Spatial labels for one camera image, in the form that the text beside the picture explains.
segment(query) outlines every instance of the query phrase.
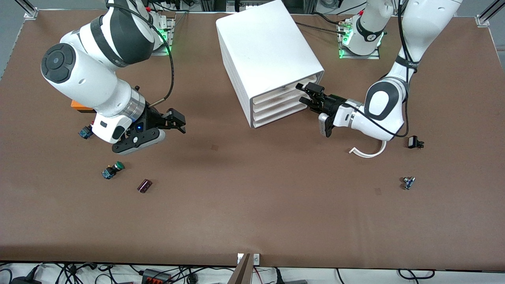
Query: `purple capacitor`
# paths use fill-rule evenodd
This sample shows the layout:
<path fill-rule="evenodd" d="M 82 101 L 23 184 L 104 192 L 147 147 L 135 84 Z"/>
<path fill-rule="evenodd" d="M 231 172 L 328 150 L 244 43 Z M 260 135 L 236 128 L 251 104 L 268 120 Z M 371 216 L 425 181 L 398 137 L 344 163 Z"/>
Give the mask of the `purple capacitor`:
<path fill-rule="evenodd" d="M 153 182 L 148 180 L 148 179 L 145 179 L 138 187 L 137 187 L 137 190 L 138 192 L 140 193 L 145 193 L 147 191 L 147 189 L 149 189 L 149 187 L 151 186 Z"/>

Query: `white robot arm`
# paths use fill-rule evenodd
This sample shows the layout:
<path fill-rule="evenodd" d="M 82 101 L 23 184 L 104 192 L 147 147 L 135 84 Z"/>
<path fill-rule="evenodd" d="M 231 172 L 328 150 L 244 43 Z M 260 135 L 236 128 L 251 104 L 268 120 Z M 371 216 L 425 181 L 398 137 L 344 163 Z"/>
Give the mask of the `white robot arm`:
<path fill-rule="evenodd" d="M 162 141 L 161 129 L 185 133 L 185 118 L 173 109 L 160 114 L 138 87 L 132 88 L 115 72 L 148 59 L 166 43 L 139 16 L 157 29 L 166 17 L 148 13 L 141 0 L 108 0 L 107 6 L 105 15 L 52 46 L 42 58 L 41 72 L 61 93 L 96 110 L 92 132 L 113 143 L 113 152 L 128 154 Z"/>
<path fill-rule="evenodd" d="M 415 73 L 428 46 L 446 27 L 461 2 L 462 0 L 408 2 L 401 22 L 403 35 L 405 35 L 402 45 L 407 49 L 403 47 L 400 49 L 389 73 L 368 89 L 364 104 L 333 94 L 327 96 L 324 94 L 323 87 L 313 83 L 305 87 L 299 84 L 297 88 L 305 91 L 311 98 L 310 100 L 301 98 L 300 102 L 307 104 L 312 111 L 320 114 L 321 134 L 329 137 L 334 126 L 346 126 L 382 141 L 389 141 L 395 136 L 405 137 L 406 134 L 398 135 L 398 132 L 403 126 L 401 106 L 408 98 L 410 78 Z M 389 13 L 391 4 L 391 0 L 369 0 L 363 17 L 374 16 L 367 18 L 366 21 L 362 20 L 362 25 L 375 22 L 377 23 L 375 29 L 368 25 L 366 28 L 382 33 L 387 22 L 384 22 L 384 13 Z M 353 25 L 360 23 L 359 15 L 354 16 L 352 20 Z M 371 53 L 377 44 L 374 45 L 365 38 L 355 31 L 349 49 L 353 52 L 358 50 Z M 359 40 L 361 40 L 362 48 L 357 48 L 360 45 Z"/>

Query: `brown table surface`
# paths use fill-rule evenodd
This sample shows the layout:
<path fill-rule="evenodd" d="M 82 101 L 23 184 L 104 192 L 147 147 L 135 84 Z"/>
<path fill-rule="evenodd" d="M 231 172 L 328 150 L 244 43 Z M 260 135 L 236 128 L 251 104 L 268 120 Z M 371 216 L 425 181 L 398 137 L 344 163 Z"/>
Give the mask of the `brown table surface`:
<path fill-rule="evenodd" d="M 263 266 L 505 269 L 505 76 L 488 29 L 455 18 L 412 80 L 411 134 L 380 142 L 319 134 L 317 114 L 251 129 L 223 66 L 215 20 L 186 15 L 174 39 L 173 107 L 187 134 L 119 156 L 77 132 L 94 118 L 40 74 L 44 52 L 103 11 L 41 11 L 27 21 L 0 81 L 0 259 Z M 295 16 L 331 28 L 316 16 Z M 334 34 L 301 28 L 328 93 L 363 101 L 399 50 L 396 19 L 380 60 L 338 58 Z M 118 71 L 148 101 L 169 86 L 168 57 Z M 123 161 L 112 180 L 100 172 Z M 415 176 L 410 191 L 401 178 Z M 137 192 L 143 179 L 147 194 Z"/>

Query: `orange block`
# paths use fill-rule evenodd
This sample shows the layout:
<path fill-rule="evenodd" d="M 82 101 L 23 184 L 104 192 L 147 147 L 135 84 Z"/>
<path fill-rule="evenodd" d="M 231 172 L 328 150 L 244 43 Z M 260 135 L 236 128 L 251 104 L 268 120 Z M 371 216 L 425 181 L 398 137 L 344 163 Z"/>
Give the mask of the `orange block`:
<path fill-rule="evenodd" d="M 96 111 L 92 108 L 89 108 L 89 107 L 85 107 L 83 106 L 82 104 L 72 100 L 72 103 L 70 104 L 70 106 L 78 111 L 78 112 L 82 112 L 82 113 L 95 113 Z"/>

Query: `metal bracket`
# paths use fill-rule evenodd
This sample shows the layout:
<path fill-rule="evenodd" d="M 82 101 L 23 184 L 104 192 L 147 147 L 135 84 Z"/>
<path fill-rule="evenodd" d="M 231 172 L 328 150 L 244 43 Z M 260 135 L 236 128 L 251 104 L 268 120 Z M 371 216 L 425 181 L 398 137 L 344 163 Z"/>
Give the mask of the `metal bracket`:
<path fill-rule="evenodd" d="M 237 268 L 228 280 L 228 284 L 250 284 L 253 275 L 253 255 L 252 254 L 239 254 L 240 261 Z"/>
<path fill-rule="evenodd" d="M 489 21 L 485 21 L 485 22 L 482 23 L 480 15 L 477 15 L 475 17 L 475 23 L 477 24 L 478 28 L 487 28 L 487 27 L 489 27 Z"/>
<path fill-rule="evenodd" d="M 34 7 L 28 0 L 14 0 L 23 10 L 25 10 L 25 20 L 35 20 L 38 16 L 38 8 Z"/>
<path fill-rule="evenodd" d="M 505 6 L 505 0 L 493 1 L 480 15 L 477 15 L 475 22 L 477 27 L 485 28 L 489 26 L 489 20 Z"/>
<path fill-rule="evenodd" d="M 237 254 L 237 264 L 240 263 L 240 261 L 242 260 L 242 258 L 244 257 L 244 254 Z M 252 255 L 252 264 L 254 266 L 259 266 L 260 265 L 260 254 L 253 254 Z"/>

